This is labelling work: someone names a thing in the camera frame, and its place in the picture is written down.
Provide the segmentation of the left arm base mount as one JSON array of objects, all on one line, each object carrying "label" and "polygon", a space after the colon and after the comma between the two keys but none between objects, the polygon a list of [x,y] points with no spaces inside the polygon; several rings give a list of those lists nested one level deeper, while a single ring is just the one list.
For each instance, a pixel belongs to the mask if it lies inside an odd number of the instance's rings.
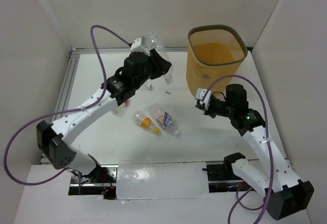
[{"label": "left arm base mount", "polygon": [[72,175],[68,195],[96,195],[102,199],[115,200],[118,165],[102,165],[101,167],[99,174],[94,178],[79,175],[76,170],[69,170]]}]

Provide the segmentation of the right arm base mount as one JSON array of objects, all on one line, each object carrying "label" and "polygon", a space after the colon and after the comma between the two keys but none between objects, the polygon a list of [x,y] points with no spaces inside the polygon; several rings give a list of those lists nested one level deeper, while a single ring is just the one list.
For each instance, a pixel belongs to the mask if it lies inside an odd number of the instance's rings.
[{"label": "right arm base mount", "polygon": [[202,171],[206,172],[209,193],[246,191],[249,186],[245,181],[225,168],[224,163],[207,164]]}]

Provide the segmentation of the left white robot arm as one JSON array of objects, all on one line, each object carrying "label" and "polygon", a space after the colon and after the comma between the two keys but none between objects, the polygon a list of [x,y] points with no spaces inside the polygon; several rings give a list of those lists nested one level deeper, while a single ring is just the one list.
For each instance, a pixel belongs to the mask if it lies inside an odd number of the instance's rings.
[{"label": "left white robot arm", "polygon": [[124,65],[81,106],[52,123],[37,124],[37,144],[55,169],[69,168],[78,171],[90,183],[99,180],[106,170],[90,154],[71,147],[73,141],[87,127],[106,113],[118,108],[149,79],[153,80],[172,72],[166,54],[155,49],[148,54],[131,52]]}]

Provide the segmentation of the clear bottle blue label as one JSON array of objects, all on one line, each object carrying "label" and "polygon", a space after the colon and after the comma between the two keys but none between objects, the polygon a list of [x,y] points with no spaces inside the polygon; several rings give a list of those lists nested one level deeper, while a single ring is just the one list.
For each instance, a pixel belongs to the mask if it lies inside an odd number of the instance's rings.
[{"label": "clear bottle blue label", "polygon": [[211,77],[208,74],[202,74],[201,78],[203,79],[210,79]]}]

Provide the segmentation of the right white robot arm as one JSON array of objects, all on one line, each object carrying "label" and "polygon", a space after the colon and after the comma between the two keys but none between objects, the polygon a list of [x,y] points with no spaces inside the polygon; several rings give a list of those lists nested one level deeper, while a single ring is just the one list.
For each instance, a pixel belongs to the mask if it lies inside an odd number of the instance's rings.
[{"label": "right white robot arm", "polygon": [[266,136],[266,124],[260,113],[249,108],[246,90],[240,84],[226,87],[225,100],[207,89],[196,91],[197,108],[204,115],[229,118],[231,125],[255,152],[265,173],[255,168],[240,153],[225,157],[223,173],[228,179],[237,176],[252,187],[265,202],[269,215],[280,220],[307,208],[314,193],[309,181],[302,181],[286,161],[275,142]]}]

